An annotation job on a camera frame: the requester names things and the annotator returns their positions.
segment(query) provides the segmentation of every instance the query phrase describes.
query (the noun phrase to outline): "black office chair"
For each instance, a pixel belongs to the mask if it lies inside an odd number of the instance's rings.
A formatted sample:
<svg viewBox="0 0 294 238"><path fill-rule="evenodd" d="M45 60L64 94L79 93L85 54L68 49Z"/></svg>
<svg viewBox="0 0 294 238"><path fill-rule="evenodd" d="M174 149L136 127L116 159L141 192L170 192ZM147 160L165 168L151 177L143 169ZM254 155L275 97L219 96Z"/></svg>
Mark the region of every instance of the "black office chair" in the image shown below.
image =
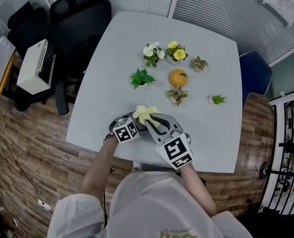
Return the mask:
<svg viewBox="0 0 294 238"><path fill-rule="evenodd" d="M8 40L16 47L17 52L24 59L29 47L46 38L48 16L44 8L33 9L27 2L8 20ZM14 98L15 106L19 111L26 110L30 104L45 102L54 94L55 87L39 94L30 93L17 86Z"/></svg>
<svg viewBox="0 0 294 238"><path fill-rule="evenodd" d="M8 20L8 28L11 29L8 34L9 41L16 47L19 55L24 59L28 48L36 43L46 39L46 29L48 26L48 16L44 8L33 9L30 2L27 2L17 12L15 12ZM49 59L53 55L54 50L51 49L51 43L48 44ZM69 112L66 102L65 85L60 80L62 74L63 62L60 58L56 60L55 68L52 76L51 88L31 95L21 87L17 86L16 92L13 95L15 107L19 111L25 111L31 104L42 102L51 97L56 92L56 104L60 115Z"/></svg>
<svg viewBox="0 0 294 238"><path fill-rule="evenodd" d="M57 0L51 5L47 39L64 59L72 78L82 79L111 18L108 0Z"/></svg>

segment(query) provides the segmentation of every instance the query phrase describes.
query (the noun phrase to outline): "wooden floor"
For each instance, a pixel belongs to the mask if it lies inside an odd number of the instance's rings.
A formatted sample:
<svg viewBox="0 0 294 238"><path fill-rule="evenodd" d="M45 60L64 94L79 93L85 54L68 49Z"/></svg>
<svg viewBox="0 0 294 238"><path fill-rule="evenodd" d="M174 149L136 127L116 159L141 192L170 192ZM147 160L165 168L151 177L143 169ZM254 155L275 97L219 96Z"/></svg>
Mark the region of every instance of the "wooden floor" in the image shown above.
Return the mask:
<svg viewBox="0 0 294 238"><path fill-rule="evenodd" d="M45 105L31 105L27 112L18 112L11 100L0 100L0 144L8 168L21 185L48 204L52 209L56 202L76 193L94 155L91 151L65 142L70 115L57 114L54 99ZM235 172L233 174L199 173L207 181L207 188L214 197L219 210L231 211L235 216L248 209L247 199L253 203L260 199L264 180L258 179L258 171L264 161L269 161L273 143L273 111L266 98L251 95L245 105L242 132ZM36 189L15 163L26 172ZM122 179L131 171L131 162L115 159L106 187L107 208L113 192ZM0 152L0 190L12 192L5 163ZM36 201L31 192L23 189L10 178L17 191ZM45 237L51 215L24 196L2 192L0 206L4 222L13 228L19 237ZM15 226L12 218L18 220Z"/></svg>

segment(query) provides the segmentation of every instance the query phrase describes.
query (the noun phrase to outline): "potted plant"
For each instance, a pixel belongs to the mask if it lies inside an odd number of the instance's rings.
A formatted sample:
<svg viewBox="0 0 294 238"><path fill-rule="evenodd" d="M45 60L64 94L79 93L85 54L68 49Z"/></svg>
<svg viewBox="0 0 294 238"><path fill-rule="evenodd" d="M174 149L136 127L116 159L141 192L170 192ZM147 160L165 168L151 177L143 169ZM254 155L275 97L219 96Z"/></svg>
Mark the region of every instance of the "potted plant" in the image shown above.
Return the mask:
<svg viewBox="0 0 294 238"><path fill-rule="evenodd" d="M207 61L201 60L199 56L197 56L197 58L192 61L192 68L196 72L203 71L206 66L209 66Z"/></svg>
<svg viewBox="0 0 294 238"><path fill-rule="evenodd" d="M177 107L182 103L183 98L187 98L189 95L188 91L182 91L181 86L178 85L175 90L167 91L169 98Z"/></svg>
<svg viewBox="0 0 294 238"><path fill-rule="evenodd" d="M159 47L159 42L152 44L146 44L146 47L143 49L144 59L146 61L146 66L157 67L157 63L160 59L165 57L165 52Z"/></svg>
<svg viewBox="0 0 294 238"><path fill-rule="evenodd" d="M185 60L189 56L185 51L186 47L177 44L176 41L169 43L166 49L167 61L175 65L178 61Z"/></svg>
<svg viewBox="0 0 294 238"><path fill-rule="evenodd" d="M212 95L209 97L209 102L212 106L221 105L222 103L226 103L226 97L221 97L221 94L219 95Z"/></svg>
<svg viewBox="0 0 294 238"><path fill-rule="evenodd" d="M152 76L148 75L146 69L143 69L142 71L137 69L136 73L131 75L131 78L133 79L131 84L134 85L134 89L137 87L143 88L147 83L156 81Z"/></svg>

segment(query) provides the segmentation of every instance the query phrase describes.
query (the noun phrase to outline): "person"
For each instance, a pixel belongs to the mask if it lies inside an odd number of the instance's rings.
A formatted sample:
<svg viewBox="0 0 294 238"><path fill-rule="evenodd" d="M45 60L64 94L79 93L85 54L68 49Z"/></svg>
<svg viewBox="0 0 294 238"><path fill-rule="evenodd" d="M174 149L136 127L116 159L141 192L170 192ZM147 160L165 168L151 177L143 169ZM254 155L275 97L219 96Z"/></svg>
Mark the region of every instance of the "person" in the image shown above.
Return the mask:
<svg viewBox="0 0 294 238"><path fill-rule="evenodd" d="M49 238L251 238L246 228L217 206L192 164L174 172L132 172L117 187L105 228L100 200L118 140L106 139L79 194L58 201Z"/></svg>

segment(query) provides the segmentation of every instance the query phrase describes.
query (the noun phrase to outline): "orange fruit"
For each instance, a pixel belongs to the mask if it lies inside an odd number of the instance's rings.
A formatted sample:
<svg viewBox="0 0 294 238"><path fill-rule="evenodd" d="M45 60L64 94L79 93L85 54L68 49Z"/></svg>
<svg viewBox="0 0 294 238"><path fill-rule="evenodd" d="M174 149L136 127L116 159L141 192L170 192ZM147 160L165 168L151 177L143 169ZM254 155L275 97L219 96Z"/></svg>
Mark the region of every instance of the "orange fruit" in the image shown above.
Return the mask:
<svg viewBox="0 0 294 238"><path fill-rule="evenodd" d="M169 82L174 87L177 87L178 85L183 87L188 83L188 75L182 69L174 69L169 75Z"/></svg>

